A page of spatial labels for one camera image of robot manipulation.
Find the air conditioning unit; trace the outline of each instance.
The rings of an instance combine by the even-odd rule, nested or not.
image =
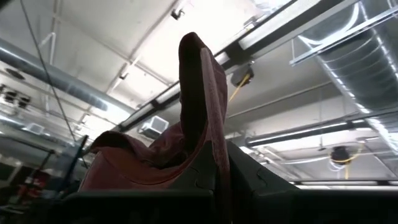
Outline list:
[[[168,126],[168,121],[158,116],[154,116],[138,129],[138,133],[151,139],[157,139],[168,128]]]
[[[22,128],[25,131],[32,132],[37,135],[41,135],[44,131],[44,127],[35,123],[28,124],[25,128]]]

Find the ductwork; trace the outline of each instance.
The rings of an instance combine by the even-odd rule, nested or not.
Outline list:
[[[298,38],[317,55],[331,80],[362,114],[398,107],[398,59],[391,39],[394,0],[363,0],[340,11]],[[398,115],[366,120],[398,153]]]
[[[4,127],[11,128],[11,130],[15,130],[15,135],[20,136],[20,138],[24,139],[38,139],[39,141],[48,141],[51,143],[55,143],[60,147],[70,146],[72,143],[71,139],[66,139],[62,136],[59,136],[56,133],[49,133],[48,131],[44,131],[40,134],[34,134],[29,131],[28,127],[32,124],[29,121],[26,121],[22,118],[18,118],[17,116],[10,116],[6,113],[0,111],[0,124]]]
[[[47,74],[37,57],[2,39],[0,39],[0,60],[26,74],[32,75],[40,81],[50,84]],[[55,68],[54,66],[47,63],[45,66],[55,88],[103,111],[118,113],[120,110],[123,110],[129,114],[134,112],[130,106],[121,103],[120,101]]]

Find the red object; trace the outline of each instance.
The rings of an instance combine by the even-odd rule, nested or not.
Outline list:
[[[190,165],[204,142],[211,141],[224,211],[229,213],[229,161],[223,134],[226,75],[195,33],[182,38],[178,54],[180,122],[149,147],[123,133],[103,133],[91,146],[97,155],[79,191],[166,188]]]

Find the white ceiling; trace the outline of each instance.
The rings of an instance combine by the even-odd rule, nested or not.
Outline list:
[[[134,109],[166,89],[169,83],[177,81],[178,43],[183,35],[191,31],[197,32],[215,53],[242,31],[243,24],[250,17],[258,16],[260,13],[250,0],[191,0],[187,1],[183,8],[186,15],[176,21],[169,16],[173,6],[178,5],[174,0],[63,0],[60,1],[57,13],[54,13],[54,2],[25,1],[35,37],[41,41],[51,32],[57,34],[53,65]],[[37,56],[19,1],[13,1],[0,13],[0,38]],[[295,54],[303,51],[301,46],[295,45]],[[47,44],[42,48],[46,61],[49,59],[49,52],[50,45]],[[292,45],[288,42],[255,61],[252,66],[255,73],[252,83],[242,87],[228,105],[226,134],[273,133],[356,112],[355,107],[341,96],[333,84],[328,84],[330,80],[316,60],[308,60],[291,67],[289,61],[292,57]],[[135,60],[138,61],[137,66],[123,70],[126,63],[130,64]],[[4,71],[7,67],[0,63],[0,70]],[[143,72],[139,67],[146,67],[151,73]],[[121,73],[129,75],[115,86],[114,81]],[[35,115],[27,114],[26,118],[40,117],[34,121],[49,131],[70,138],[62,118],[51,115],[46,117],[43,112],[44,97],[35,88],[46,90],[46,85],[30,75],[24,76],[25,84],[7,77],[2,72],[0,83],[32,96],[32,105],[36,112]],[[235,87],[230,84],[230,77],[227,79],[228,93],[231,96]],[[67,116],[75,121],[72,125],[75,134],[89,134],[90,138],[94,139],[124,119],[120,114],[107,114],[95,110],[65,93],[58,94],[63,99],[62,106]],[[50,100],[50,109],[61,113],[53,98]],[[179,120],[179,111],[180,105],[177,103],[159,116],[170,123],[176,123]],[[81,122],[87,113],[91,116],[82,126]],[[151,142],[150,139],[138,135],[136,129],[128,133],[146,145]],[[343,135],[324,136],[324,142],[356,142],[356,138],[361,136],[377,134],[372,131],[353,131]],[[299,139],[269,147],[285,159],[319,156],[320,153],[316,151],[294,153],[295,149],[317,147],[317,140],[319,138],[311,141]],[[374,145],[375,149],[382,147],[385,145],[381,141]],[[355,163],[372,162],[374,161],[364,160]],[[305,166],[299,168],[305,169],[313,177],[331,175],[328,172],[316,173],[313,170],[318,167],[316,165]],[[374,174],[368,177],[386,176],[388,170],[386,171],[385,167],[379,168],[379,174],[374,171]],[[373,169],[373,166],[369,165],[366,172],[368,169]]]

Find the ceiling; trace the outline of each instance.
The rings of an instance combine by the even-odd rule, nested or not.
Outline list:
[[[24,2],[35,38],[41,42],[55,33],[53,66],[107,93],[132,110],[139,109],[178,80],[178,43],[183,35],[195,31],[213,52],[217,52],[245,31],[245,22],[262,15],[250,0],[183,1],[185,15],[178,21],[169,16],[172,9],[180,6],[181,1],[175,0]],[[19,1],[11,2],[0,12],[0,38],[38,56]],[[50,41],[41,48],[46,62],[50,59],[50,48]],[[289,41],[255,59],[252,82],[242,87],[228,105],[225,124],[228,137],[274,133],[358,113],[315,59],[295,67],[289,64],[294,56],[305,51],[300,44],[292,45]],[[51,113],[46,113],[43,91],[51,92],[51,89],[25,73],[22,73],[24,81],[16,80],[4,71],[5,68],[9,65],[0,62],[0,83],[32,97],[29,112],[20,113],[22,118],[43,126],[49,134],[72,140],[54,97],[49,99]],[[227,77],[229,96],[235,91],[230,78]],[[77,137],[88,134],[92,141],[128,116],[105,113],[64,92],[57,93]],[[12,107],[4,100],[0,103],[2,111]],[[172,124],[179,121],[179,111],[177,103],[159,116]],[[7,128],[2,132],[14,133]],[[146,145],[152,142],[136,129],[128,134]],[[350,152],[355,153],[359,147],[357,138],[374,136],[377,133],[371,129],[357,130],[324,135],[321,142],[325,146],[349,145],[352,146]],[[271,144],[266,147],[273,153],[261,155],[277,161],[279,165],[266,166],[288,179],[337,178],[336,172],[328,170],[328,160],[293,166],[282,164],[283,161],[327,156],[329,151],[316,150],[320,139],[315,136]],[[388,150],[380,139],[366,145],[368,148],[363,152]],[[393,154],[361,156],[351,166],[351,176],[355,178],[396,178],[398,174]],[[299,175],[292,175],[291,170]]]

